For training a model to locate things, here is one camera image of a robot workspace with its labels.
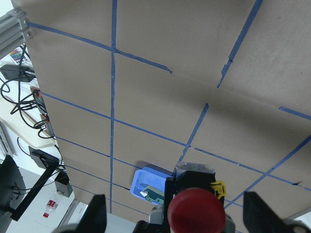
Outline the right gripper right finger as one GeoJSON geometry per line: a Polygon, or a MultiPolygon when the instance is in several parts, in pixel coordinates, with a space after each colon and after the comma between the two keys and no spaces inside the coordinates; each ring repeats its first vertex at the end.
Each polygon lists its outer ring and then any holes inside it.
{"type": "Polygon", "coordinates": [[[243,196],[243,224],[250,233],[309,233],[302,222],[281,219],[256,192],[243,196]]]}

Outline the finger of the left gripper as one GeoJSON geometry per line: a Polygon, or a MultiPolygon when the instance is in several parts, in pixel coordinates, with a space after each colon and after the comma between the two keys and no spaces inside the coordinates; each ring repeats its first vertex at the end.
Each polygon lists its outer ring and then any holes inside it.
{"type": "Polygon", "coordinates": [[[168,226],[164,224],[164,206],[155,206],[149,215],[149,220],[137,222],[133,233],[167,233],[168,226]]]}
{"type": "Polygon", "coordinates": [[[225,215],[225,227],[223,233],[235,233],[236,225],[229,215],[225,215]]]}

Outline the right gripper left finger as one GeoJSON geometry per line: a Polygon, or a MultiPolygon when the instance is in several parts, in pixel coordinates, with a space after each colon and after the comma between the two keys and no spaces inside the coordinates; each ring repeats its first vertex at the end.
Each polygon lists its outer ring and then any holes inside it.
{"type": "Polygon", "coordinates": [[[81,220],[53,230],[53,233],[104,233],[107,227],[105,194],[94,195],[81,220]]]}

